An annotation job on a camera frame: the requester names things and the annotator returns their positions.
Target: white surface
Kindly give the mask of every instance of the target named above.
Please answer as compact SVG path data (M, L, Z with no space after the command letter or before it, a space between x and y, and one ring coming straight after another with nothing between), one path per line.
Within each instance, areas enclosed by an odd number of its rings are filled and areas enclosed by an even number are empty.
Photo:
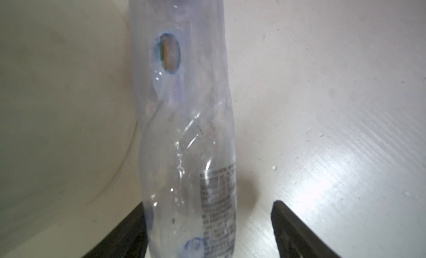
M125 0L115 1L126 14ZM426 0L225 0L225 18L238 155L234 257L278 257L276 199L343 258L424 257ZM121 170L136 178L132 166ZM132 185L105 196L134 196ZM121 207L85 215L101 212L112 228Z

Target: crushed plastic bottle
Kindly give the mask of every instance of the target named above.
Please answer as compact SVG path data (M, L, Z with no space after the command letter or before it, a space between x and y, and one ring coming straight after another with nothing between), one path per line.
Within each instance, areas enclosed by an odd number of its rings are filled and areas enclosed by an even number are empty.
M139 165L151 256L231 258L236 156L223 0L130 0L130 28L139 117L148 112L141 95L157 97Z

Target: bottle label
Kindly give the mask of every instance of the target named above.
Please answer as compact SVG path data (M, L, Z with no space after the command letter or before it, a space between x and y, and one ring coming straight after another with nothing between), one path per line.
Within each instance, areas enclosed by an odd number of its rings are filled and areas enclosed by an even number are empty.
M201 173L204 257L231 257L235 246L237 191L235 165Z

